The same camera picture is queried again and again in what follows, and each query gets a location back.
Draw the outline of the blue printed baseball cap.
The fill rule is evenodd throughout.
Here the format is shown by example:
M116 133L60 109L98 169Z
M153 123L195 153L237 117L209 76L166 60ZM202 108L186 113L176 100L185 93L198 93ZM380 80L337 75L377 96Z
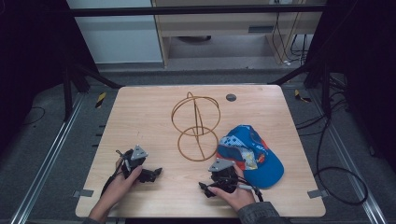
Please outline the blue printed baseball cap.
M223 136L217 157L234 161L246 181L259 189L271 188L284 174L280 159L251 125L238 125Z

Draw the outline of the person's left hand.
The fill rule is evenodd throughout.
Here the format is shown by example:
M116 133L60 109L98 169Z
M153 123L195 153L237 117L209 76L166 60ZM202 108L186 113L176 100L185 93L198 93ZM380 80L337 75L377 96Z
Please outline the person's left hand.
M111 208L118 203L130 191L132 185L140 176L142 169L143 167L139 165L127 178L124 178L123 175L115 177L101 196L100 203L106 208Z

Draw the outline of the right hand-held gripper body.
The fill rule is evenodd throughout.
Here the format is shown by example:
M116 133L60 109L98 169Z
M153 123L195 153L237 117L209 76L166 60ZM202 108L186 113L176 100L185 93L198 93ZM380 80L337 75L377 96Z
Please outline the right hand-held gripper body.
M210 187L234 192L238 183L238 175L233 165L233 161L217 158L208 168L213 180Z

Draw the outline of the black metal stand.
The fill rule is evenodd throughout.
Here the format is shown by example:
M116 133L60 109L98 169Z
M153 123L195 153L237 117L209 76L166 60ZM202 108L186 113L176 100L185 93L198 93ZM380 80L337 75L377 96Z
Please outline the black metal stand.
M308 73L304 80L304 86L306 88L312 89L321 83L321 109L324 115L327 118L330 118L332 116L330 104L330 67L324 54L317 53L307 63L294 69L285 76L269 82L269 85L281 86L288 80L293 79L302 73Z
M63 69L62 75L64 81L64 121L68 121L73 113L71 84L75 85L78 92L88 92L91 87L85 78L85 76L88 76L105 84L109 88L121 88L121 84L117 84L116 82L101 76L98 72L94 72L88 67L76 63L70 56L64 55L60 59L60 62Z

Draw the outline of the grey metal table bracket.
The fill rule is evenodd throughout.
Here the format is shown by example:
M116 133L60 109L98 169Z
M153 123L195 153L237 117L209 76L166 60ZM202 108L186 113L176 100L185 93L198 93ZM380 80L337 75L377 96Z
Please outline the grey metal table bracket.
M74 198L79 198L79 197L91 197L94 193L94 190L91 189L81 189L81 190L75 190L72 194Z
M329 193L326 189L315 189L315 190L308 191L307 195L309 196L310 199L314 199L317 197L320 197L320 198L328 197Z

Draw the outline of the person's right hand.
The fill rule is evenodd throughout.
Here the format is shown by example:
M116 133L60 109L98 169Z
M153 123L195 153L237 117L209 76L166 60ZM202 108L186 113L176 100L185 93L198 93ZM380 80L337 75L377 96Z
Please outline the person's right hand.
M245 188L246 183L244 181L243 171L236 164L233 167L236 174L239 176L237 187L233 193L226 192L216 187L209 187L208 189L230 205L235 212L238 212L241 208L255 203L256 200L252 190Z

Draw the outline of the aluminium floor rail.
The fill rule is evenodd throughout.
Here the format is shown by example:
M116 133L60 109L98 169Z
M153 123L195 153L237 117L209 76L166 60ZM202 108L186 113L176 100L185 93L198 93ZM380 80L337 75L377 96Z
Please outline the aluminium floor rail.
M321 101L318 93L312 90L309 90L308 93L311 96L313 104L316 106L319 112L319 116L321 118L324 118L324 127L321 131L316 156L316 177L321 182L321 175L325 171L337 170L338 172L345 173L358 200L356 202L351 202L347 201L346 199L342 199L336 194L333 194L327 188L327 186L321 182L321 185L323 186L323 188L325 188L325 191L328 193L328 195L330 197L333 197L340 203L347 204L349 206L362 207L371 224L389 224L377 201L375 200L373 193L371 192L365 179L363 178L360 170L358 169L355 162L352 160L350 154L347 152L347 148L342 141L339 132L337 132L335 126L332 124L332 120L326 117L324 110L321 108ZM325 134L329 135L330 141L332 143L332 148L335 150L335 153L341 162L341 166L321 167L319 165L319 155Z
M49 148L49 152L41 163L41 166L37 171L30 188L27 190L25 196L23 197L23 200L18 206L18 209L15 211L14 215L9 221L9 224L25 224L25 222L27 221L27 218L31 214L35 203L48 179L52 167L55 164L58 155L63 148L64 142L75 123L75 120L81 109L81 105L85 98L85 93L78 93L76 95L76 100L73 103L70 117L63 122L59 132L57 132L57 135L53 140L51 147Z

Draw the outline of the white cabinet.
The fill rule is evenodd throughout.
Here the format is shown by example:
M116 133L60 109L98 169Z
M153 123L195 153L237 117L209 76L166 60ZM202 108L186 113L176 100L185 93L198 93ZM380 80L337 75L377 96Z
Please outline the white cabinet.
M152 7L150 0L66 0L71 9ZM152 16L76 17L97 64L161 63Z

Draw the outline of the light wooden desk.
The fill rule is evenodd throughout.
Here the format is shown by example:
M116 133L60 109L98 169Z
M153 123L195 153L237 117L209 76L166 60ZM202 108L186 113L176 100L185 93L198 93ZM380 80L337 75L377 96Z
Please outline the light wooden desk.
M327 0L150 0L154 7L314 5ZM264 35L277 63L291 57L296 35L312 35L321 12L157 15L155 17L163 62L169 62L170 43L177 36Z

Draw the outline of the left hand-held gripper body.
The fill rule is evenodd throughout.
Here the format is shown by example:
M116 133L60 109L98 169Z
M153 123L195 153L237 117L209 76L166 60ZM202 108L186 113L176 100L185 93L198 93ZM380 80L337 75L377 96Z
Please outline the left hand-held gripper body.
M117 153L122 158L120 164L121 172L125 178L128 178L131 172L139 165L142 165L149 155L141 146L136 145L134 148L121 153L117 150Z

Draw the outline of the black horizontal frame bar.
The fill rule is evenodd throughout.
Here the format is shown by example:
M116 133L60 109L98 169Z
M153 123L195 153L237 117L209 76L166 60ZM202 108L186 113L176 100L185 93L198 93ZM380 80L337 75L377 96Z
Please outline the black horizontal frame bar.
M74 17L102 16L147 16L147 15L195 15L230 13L279 13L320 12L326 4L314 5L235 5L235 6L191 6L191 7L120 7L69 9L66 13Z

